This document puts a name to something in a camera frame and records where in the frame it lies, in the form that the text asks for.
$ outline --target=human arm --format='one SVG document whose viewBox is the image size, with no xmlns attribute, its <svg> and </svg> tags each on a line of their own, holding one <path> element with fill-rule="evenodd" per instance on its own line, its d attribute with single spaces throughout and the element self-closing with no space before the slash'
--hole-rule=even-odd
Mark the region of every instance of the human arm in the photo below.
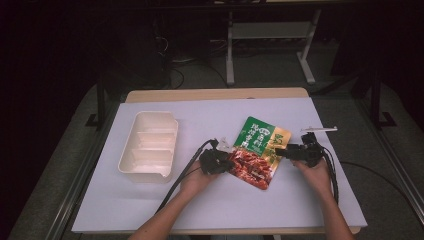
<svg viewBox="0 0 424 240">
<path fill-rule="evenodd" d="M 203 174 L 199 168 L 199 161 L 194 162 L 188 170 L 188 175 L 181 181 L 180 190 L 175 197 L 137 229 L 129 238 L 130 240 L 157 240 L 167 238 L 178 216 L 189 202 L 218 177 L 218 175 Z"/>
<path fill-rule="evenodd" d="M 330 177 L 327 163 L 321 159 L 319 163 L 310 168 L 301 161 L 292 161 L 300 169 L 309 185 L 318 196 L 328 240 L 354 239 L 339 206 L 331 191 Z"/>
</svg>

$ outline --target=background table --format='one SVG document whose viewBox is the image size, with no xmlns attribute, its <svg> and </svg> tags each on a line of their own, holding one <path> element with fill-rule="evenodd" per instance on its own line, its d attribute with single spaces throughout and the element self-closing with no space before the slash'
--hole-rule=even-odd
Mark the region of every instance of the background table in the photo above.
<svg viewBox="0 0 424 240">
<path fill-rule="evenodd" d="M 230 143 L 234 142 L 248 116 L 290 130 L 290 142 L 301 143 L 301 128 L 322 127 L 313 102 L 307 96 L 306 91 L 299 88 L 129 94 L 127 103 L 121 104 L 118 110 L 72 231 L 134 231 L 154 214 L 197 148 L 211 138 L 226 137 Z M 179 122 L 174 175 L 167 184 L 132 183 L 118 171 L 134 117 L 140 111 L 171 111 Z M 320 144 L 334 156 L 339 206 L 351 230 L 358 232 L 367 225 L 362 211 L 326 133 L 316 135 Z M 189 204 L 171 233 L 305 234 L 324 232 L 322 226 L 319 203 L 313 191 L 298 169 L 283 159 L 266 191 L 223 174 Z"/>
</svg>

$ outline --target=forearm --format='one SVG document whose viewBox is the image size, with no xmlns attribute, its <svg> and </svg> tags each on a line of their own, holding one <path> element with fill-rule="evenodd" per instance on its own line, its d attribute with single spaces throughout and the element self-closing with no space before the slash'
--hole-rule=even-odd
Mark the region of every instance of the forearm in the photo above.
<svg viewBox="0 0 424 240">
<path fill-rule="evenodd" d="M 339 206 L 331 193 L 319 195 L 328 240 L 354 239 Z"/>
<path fill-rule="evenodd" d="M 157 240 L 166 239 L 175 221 L 183 209 L 192 199 L 191 196 L 179 192 L 164 208 L 144 223 L 130 240 Z"/>
</svg>

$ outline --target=white plastic container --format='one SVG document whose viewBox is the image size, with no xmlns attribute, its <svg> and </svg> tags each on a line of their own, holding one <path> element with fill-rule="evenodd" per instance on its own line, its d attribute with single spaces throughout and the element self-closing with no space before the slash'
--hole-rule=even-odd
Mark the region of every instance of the white plastic container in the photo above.
<svg viewBox="0 0 424 240">
<path fill-rule="evenodd" d="M 138 113 L 119 161 L 119 171 L 133 182 L 169 182 L 177 132 L 178 122 L 171 112 Z"/>
</svg>

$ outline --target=human hand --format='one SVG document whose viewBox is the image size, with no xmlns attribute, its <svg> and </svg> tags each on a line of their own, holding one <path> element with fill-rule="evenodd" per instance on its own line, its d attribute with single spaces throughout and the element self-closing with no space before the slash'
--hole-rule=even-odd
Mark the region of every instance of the human hand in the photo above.
<svg viewBox="0 0 424 240">
<path fill-rule="evenodd" d="M 200 169 L 200 162 L 195 161 L 187 171 L 186 177 L 181 181 L 180 193 L 189 198 L 193 198 L 203 191 L 209 183 L 215 180 L 220 174 L 207 175 Z"/>
<path fill-rule="evenodd" d="M 296 166 L 303 173 L 309 185 L 320 197 L 326 196 L 327 194 L 332 195 L 330 175 L 324 158 L 321 158 L 318 164 L 312 168 L 301 161 L 291 160 L 291 162 L 293 166 Z"/>
</svg>

